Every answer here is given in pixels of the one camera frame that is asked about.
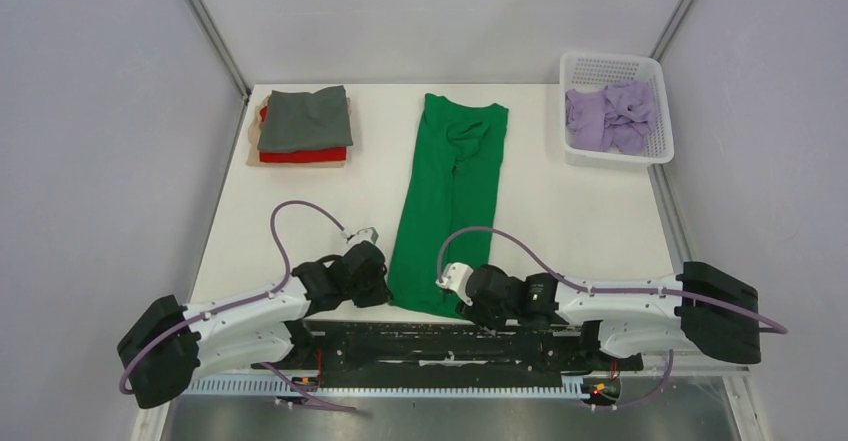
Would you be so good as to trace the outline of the green t shirt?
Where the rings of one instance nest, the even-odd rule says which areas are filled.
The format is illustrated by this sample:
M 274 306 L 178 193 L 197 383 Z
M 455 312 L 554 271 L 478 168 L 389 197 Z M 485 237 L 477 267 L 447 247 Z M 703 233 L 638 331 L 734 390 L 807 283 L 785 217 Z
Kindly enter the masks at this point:
M 436 285 L 447 263 L 488 262 L 509 111 L 426 94 L 387 284 L 392 305 L 456 317 L 458 297 Z

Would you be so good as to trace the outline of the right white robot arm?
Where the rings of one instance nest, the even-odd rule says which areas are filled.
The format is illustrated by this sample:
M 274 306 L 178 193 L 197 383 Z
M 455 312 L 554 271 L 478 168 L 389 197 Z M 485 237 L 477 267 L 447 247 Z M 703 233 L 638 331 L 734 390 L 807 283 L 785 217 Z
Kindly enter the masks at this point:
M 630 281 L 567 280 L 550 272 L 519 279 L 493 265 L 455 262 L 436 285 L 458 296 L 461 317 L 487 330 L 510 321 L 536 330 L 577 327 L 578 357 L 591 369 L 668 350 L 698 350 L 737 365 L 762 360 L 757 290 L 703 262 Z

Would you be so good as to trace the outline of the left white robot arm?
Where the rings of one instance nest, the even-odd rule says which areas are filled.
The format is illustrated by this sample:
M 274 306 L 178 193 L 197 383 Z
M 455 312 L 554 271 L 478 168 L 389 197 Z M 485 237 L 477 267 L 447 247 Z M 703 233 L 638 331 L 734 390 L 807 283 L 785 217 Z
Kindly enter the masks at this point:
M 386 273 L 383 252 L 361 241 L 342 255 L 304 262 L 280 284 L 247 295 L 188 305 L 163 296 L 118 342 L 124 367 L 119 389 L 150 409 L 224 371 L 279 361 L 302 368 L 314 355 L 306 318 L 347 301 L 357 308 L 387 303 Z

